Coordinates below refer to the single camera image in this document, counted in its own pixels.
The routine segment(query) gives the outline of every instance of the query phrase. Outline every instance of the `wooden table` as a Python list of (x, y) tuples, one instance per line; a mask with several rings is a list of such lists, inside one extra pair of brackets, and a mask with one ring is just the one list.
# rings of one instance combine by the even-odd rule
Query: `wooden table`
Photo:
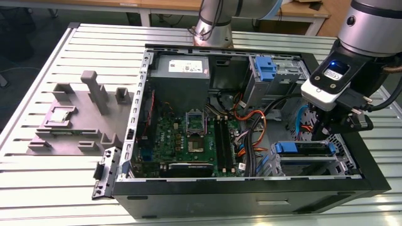
[[(146, 10), (145, 13), (193, 15), (200, 13), (202, 0), (142, 0), (141, 7)], [(312, 23), (307, 35), (317, 35), (321, 26), (331, 18), (332, 14), (325, 7), (320, 11), (309, 8), (311, 4), (292, 2), (282, 6), (282, 20)], [(150, 25), (149, 21), (144, 21), (144, 26)]]
[[(148, 27), (153, 13), (198, 16), (201, 4), (202, 0), (0, 0), (0, 6), (140, 13), (142, 25)], [(324, 7), (316, 11), (309, 4), (297, 1), (282, 6), (284, 21), (312, 23), (307, 35), (317, 35), (329, 17)]]

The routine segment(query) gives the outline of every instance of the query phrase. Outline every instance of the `metal work surface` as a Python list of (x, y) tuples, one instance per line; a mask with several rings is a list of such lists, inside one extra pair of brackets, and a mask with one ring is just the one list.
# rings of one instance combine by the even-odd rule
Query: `metal work surface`
[[(146, 43), (192, 45), (185, 29), (82, 24), (70, 28), (0, 134), (0, 224), (25, 225), (400, 225), (402, 222), (401, 111), (371, 113), (376, 129), (361, 135), (393, 190), (363, 198), (319, 215), (181, 219), (134, 219), (117, 200), (93, 201), (99, 156), (27, 156), (27, 146), (54, 101), (57, 83), (82, 85), (83, 70), (98, 72), (108, 91), (138, 81)], [(321, 62), (333, 38), (234, 32), (236, 48), (315, 53)], [(379, 92), (377, 105), (388, 93)]]

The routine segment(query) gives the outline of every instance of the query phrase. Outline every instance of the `power supply label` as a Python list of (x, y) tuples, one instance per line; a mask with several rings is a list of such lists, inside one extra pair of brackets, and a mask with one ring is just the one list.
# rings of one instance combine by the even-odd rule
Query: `power supply label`
[(172, 60), (170, 72), (204, 73), (201, 60)]

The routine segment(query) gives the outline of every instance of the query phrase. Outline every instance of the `ram slot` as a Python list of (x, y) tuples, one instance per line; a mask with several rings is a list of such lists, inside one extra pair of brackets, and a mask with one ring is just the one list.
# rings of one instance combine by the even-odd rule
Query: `ram slot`
[(214, 120), (214, 130), (216, 130), (216, 147), (217, 147), (218, 170), (220, 171), (226, 171), (226, 168), (225, 168), (225, 152), (224, 152), (224, 146), (222, 146), (221, 119)]
[(225, 167), (226, 167), (226, 170), (232, 170), (234, 172), (232, 135), (229, 132), (228, 120), (221, 121), (221, 131), (222, 131), (222, 147), (224, 147), (224, 151), (225, 151)]

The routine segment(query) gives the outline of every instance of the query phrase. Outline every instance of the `green circuit board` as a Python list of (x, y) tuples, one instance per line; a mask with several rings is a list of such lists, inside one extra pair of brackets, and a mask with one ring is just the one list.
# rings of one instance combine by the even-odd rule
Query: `green circuit board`
[[(186, 117), (160, 118), (154, 150), (141, 150), (145, 159), (145, 177), (160, 177), (160, 162), (209, 163), (214, 165), (216, 177), (237, 176), (237, 171), (234, 173), (218, 171), (214, 120), (214, 118), (208, 118), (206, 134), (204, 136), (189, 137), (186, 133)], [(238, 130), (238, 127), (237, 121), (229, 121), (229, 130), (233, 133)]]

